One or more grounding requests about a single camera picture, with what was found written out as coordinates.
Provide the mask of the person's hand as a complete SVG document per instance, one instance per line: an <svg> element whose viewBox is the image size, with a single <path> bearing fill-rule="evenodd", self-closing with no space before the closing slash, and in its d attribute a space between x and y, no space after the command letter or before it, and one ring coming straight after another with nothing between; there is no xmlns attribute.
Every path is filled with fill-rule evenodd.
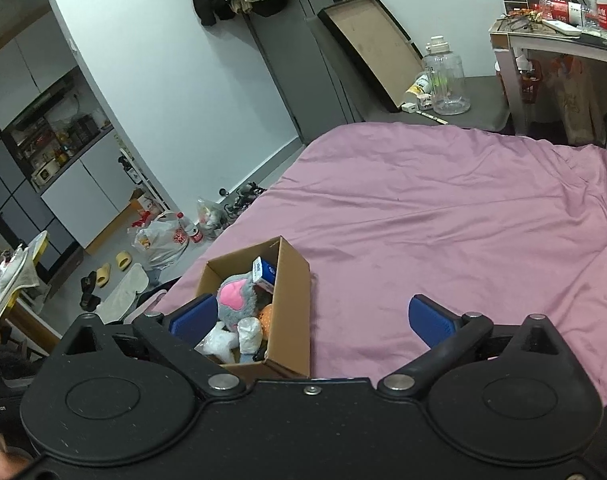
<svg viewBox="0 0 607 480"><path fill-rule="evenodd" d="M34 459L20 448L8 448L6 451L0 449L0 479L15 478L33 461Z"/></svg>

